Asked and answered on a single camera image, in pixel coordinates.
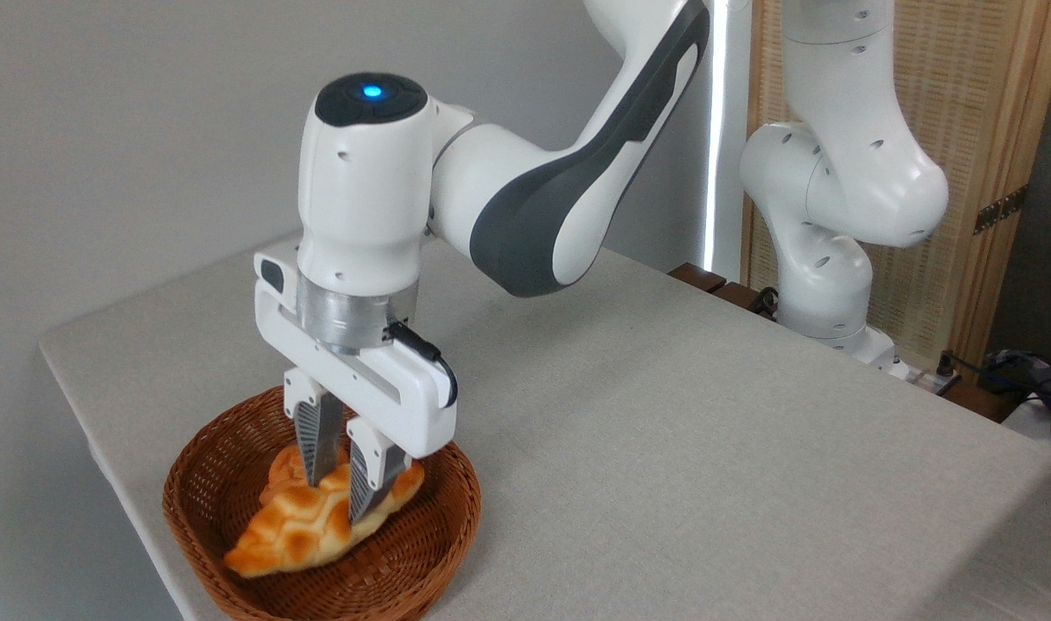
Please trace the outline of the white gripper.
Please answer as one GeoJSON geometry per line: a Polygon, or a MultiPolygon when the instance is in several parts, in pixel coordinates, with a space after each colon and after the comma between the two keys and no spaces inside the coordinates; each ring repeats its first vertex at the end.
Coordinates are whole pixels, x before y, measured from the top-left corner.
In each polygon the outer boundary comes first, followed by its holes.
{"type": "Polygon", "coordinates": [[[254,253],[254,320],[262,338],[294,367],[284,374],[291,419],[310,487],[337,468],[343,403],[360,414],[347,422],[349,523],[379,508],[398,476],[453,440],[457,408],[439,363],[401,341],[342,350],[305,333],[294,314],[297,243],[283,240],[254,253]]]}

